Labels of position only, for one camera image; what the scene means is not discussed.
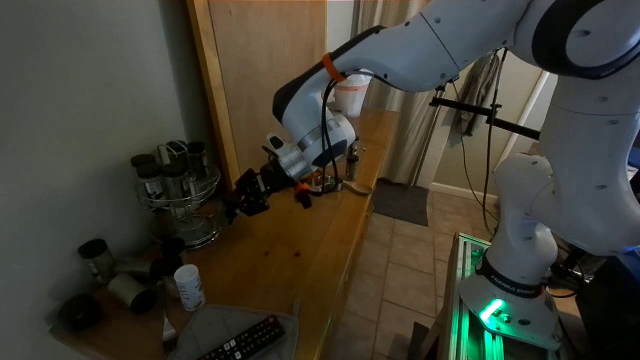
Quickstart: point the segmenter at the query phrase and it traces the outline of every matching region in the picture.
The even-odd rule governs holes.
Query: curtain
[[[429,0],[370,0],[362,1],[359,33],[375,25],[396,26],[417,14]],[[431,112],[429,106],[434,91],[409,94],[373,80],[364,106],[390,111],[400,115],[396,139],[388,152],[381,177],[395,183],[408,184],[412,172],[420,162],[420,152],[426,146]]]

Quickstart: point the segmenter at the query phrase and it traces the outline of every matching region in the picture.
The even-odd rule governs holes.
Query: white container
[[[184,265],[175,272],[173,278],[178,285],[182,306],[186,311],[196,311],[207,302],[197,266]]]
[[[351,75],[335,87],[335,102],[346,117],[359,117],[371,77]]]

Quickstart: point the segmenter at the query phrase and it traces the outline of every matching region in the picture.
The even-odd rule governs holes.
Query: green led light
[[[483,310],[483,312],[480,313],[480,319],[482,319],[482,321],[484,321],[485,323],[488,322],[491,315],[494,312],[496,312],[498,309],[500,309],[503,305],[504,305],[504,301],[500,299],[495,299],[494,301],[491,301],[491,304],[489,304],[489,306],[487,306]]]

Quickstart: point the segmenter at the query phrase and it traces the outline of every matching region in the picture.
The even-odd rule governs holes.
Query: white bucket
[[[359,117],[371,77],[351,75],[335,87],[335,102],[346,117]]]

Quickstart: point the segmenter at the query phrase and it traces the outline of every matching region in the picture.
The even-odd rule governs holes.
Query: gray towel
[[[476,61],[469,71],[467,80],[462,88],[460,101],[475,106],[489,106],[492,101],[492,97],[489,94],[495,86],[499,69],[500,59],[496,53],[489,54]],[[462,129],[466,136],[473,136],[474,131],[484,122],[486,122],[485,116],[460,110],[456,112],[454,119],[454,123],[460,125],[455,126],[455,128]]]

